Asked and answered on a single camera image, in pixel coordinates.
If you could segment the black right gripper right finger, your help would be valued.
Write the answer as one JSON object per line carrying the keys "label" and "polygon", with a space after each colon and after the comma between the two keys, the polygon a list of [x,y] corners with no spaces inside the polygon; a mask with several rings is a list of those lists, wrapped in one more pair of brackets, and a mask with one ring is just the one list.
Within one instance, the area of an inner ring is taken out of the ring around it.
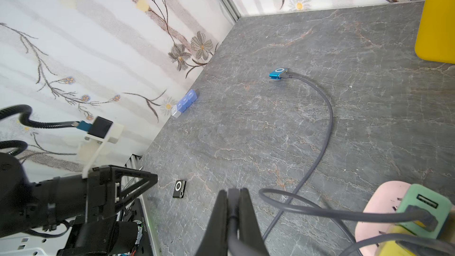
{"label": "black right gripper right finger", "polygon": [[250,193],[247,188],[240,189],[239,240],[259,256],[270,255],[262,239]]}

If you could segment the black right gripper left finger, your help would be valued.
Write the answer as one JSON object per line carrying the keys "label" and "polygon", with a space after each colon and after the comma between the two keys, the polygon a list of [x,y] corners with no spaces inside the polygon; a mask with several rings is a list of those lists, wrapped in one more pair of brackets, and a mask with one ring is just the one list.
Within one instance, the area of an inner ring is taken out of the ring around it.
{"label": "black right gripper left finger", "polygon": [[227,256],[227,204],[227,192],[221,190],[216,198],[206,232],[196,252],[196,256]]}

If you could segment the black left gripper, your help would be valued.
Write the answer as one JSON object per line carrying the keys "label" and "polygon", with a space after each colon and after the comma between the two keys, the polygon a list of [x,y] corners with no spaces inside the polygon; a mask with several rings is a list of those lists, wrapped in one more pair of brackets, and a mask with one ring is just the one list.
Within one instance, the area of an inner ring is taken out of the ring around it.
{"label": "black left gripper", "polygon": [[[122,178],[137,178],[122,189]],[[158,182],[156,174],[137,169],[107,165],[88,174],[85,220],[103,220],[116,215]]]}

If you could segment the black mp3 player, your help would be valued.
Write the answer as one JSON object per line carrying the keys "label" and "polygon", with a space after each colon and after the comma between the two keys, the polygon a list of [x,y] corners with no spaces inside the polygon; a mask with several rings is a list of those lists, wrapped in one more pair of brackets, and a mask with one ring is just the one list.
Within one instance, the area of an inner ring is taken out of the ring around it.
{"label": "black mp3 player", "polygon": [[186,188],[186,180],[177,180],[175,182],[173,198],[182,199]]}

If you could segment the yellow usb charger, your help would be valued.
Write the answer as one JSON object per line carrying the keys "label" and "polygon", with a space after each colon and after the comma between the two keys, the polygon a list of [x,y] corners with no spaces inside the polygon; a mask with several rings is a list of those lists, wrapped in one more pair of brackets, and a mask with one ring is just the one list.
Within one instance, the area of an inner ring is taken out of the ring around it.
{"label": "yellow usb charger", "polygon": [[[391,225],[386,233],[402,233],[414,236],[412,232],[398,225]],[[400,247],[397,243],[389,241],[379,244],[375,256],[415,256],[415,254]]]}

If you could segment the blue mp3 player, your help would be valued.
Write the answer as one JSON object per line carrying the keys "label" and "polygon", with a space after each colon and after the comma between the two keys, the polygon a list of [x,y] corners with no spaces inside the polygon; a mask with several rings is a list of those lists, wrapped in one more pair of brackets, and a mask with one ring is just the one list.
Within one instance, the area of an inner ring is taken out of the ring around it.
{"label": "blue mp3 player", "polygon": [[273,80],[281,80],[282,78],[287,78],[287,73],[287,68],[277,68],[269,74],[269,77]]}

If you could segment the green usb charger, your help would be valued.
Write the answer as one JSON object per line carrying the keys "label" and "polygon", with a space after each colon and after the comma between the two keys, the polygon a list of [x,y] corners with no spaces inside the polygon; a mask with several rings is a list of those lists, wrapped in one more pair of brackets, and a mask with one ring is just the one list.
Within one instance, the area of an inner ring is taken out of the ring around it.
{"label": "green usb charger", "polygon": [[396,212],[409,213],[423,210],[427,216],[424,220],[399,222],[398,225],[419,237],[437,239],[452,207],[453,204],[447,197],[422,185],[412,184]]}

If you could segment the beige usb charger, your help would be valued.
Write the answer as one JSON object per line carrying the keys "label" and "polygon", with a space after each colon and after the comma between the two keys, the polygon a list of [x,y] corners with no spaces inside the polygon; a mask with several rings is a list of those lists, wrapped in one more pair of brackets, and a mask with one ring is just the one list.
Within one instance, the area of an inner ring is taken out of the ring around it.
{"label": "beige usb charger", "polygon": [[438,239],[454,244],[455,243],[455,207],[453,206]]}

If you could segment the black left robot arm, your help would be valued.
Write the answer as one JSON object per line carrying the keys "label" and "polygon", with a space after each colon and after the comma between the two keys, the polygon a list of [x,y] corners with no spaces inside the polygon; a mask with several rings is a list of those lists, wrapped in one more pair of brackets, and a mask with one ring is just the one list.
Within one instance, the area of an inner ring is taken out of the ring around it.
{"label": "black left robot arm", "polygon": [[108,165],[81,175],[29,182],[18,159],[1,154],[1,237],[37,236],[65,225],[59,256],[111,256],[133,251],[139,225],[117,214],[158,182],[156,174]]}

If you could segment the blue transparent plastic case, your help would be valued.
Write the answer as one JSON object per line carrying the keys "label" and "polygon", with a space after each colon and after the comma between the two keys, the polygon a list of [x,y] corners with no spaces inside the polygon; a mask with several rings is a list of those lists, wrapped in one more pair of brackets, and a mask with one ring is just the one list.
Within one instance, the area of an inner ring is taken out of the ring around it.
{"label": "blue transparent plastic case", "polygon": [[191,89],[176,105],[171,109],[173,117],[180,117],[196,100],[198,96],[196,92]]}

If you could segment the pink power strip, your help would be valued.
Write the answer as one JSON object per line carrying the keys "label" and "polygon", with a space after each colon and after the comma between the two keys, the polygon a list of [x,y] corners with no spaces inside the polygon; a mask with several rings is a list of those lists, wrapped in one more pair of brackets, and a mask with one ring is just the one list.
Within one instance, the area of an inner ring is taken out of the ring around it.
{"label": "pink power strip", "polygon": [[[367,203],[365,213],[391,214],[398,209],[410,184],[403,181],[388,181],[378,187]],[[385,234],[394,224],[358,222],[355,228],[355,240],[360,242]],[[360,249],[364,256],[375,256],[379,244],[373,244]]]}

